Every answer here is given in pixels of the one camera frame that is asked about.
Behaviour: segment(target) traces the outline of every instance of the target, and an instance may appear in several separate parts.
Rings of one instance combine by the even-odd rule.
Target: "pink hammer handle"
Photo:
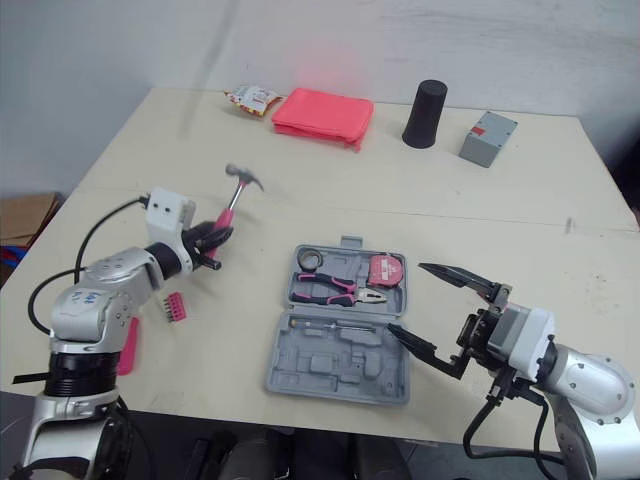
[[[216,225],[213,228],[214,230],[218,230],[220,228],[230,227],[231,222],[233,222],[233,210],[231,210],[230,208],[225,208],[222,212],[220,212],[220,216],[216,220]],[[205,255],[209,258],[213,258],[216,256],[217,250],[217,248],[209,250],[208,252],[205,252]]]

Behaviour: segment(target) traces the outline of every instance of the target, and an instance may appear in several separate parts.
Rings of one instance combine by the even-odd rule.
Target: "pink-handled pliers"
[[[353,280],[332,277],[324,273],[298,273],[298,282],[321,283],[329,287],[334,287],[343,293],[331,297],[313,297],[304,293],[291,294],[291,300],[300,303],[315,303],[317,305],[342,305],[343,307],[353,307],[356,302],[363,303],[384,303],[387,301],[386,295],[370,288],[358,288]]]

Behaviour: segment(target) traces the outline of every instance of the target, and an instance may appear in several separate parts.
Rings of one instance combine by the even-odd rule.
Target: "tool case compartment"
[[[341,247],[299,245],[290,266],[286,303],[290,309],[278,321],[266,387],[276,393],[332,398],[377,405],[409,401],[409,356],[386,329],[402,326],[407,303],[404,256],[362,250],[362,239],[343,237]],[[357,302],[352,307],[317,305],[291,300],[293,292],[328,297],[339,292],[324,284],[300,282],[298,253],[318,250],[323,263],[315,273],[355,280],[358,288],[386,295],[384,303]],[[391,288],[367,285],[372,256],[388,254],[402,264],[404,275]]]

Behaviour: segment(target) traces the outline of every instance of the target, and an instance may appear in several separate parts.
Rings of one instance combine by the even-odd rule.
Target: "screwdriver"
[[[314,324],[312,322],[299,322],[298,320],[291,320],[289,322],[291,328],[306,327],[306,328],[328,328],[329,330],[342,329],[342,330],[356,330],[359,332],[372,332],[375,333],[375,327],[356,327],[351,325],[338,325],[336,323],[325,323],[324,325]]]

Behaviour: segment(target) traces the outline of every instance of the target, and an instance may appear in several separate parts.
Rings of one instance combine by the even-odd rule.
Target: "black cylinder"
[[[436,143],[436,130],[447,96],[447,86],[438,80],[418,85],[409,121],[402,134],[404,143],[413,148],[427,148]]]
[[[120,353],[52,353],[44,394],[83,397],[108,392],[116,386]]]

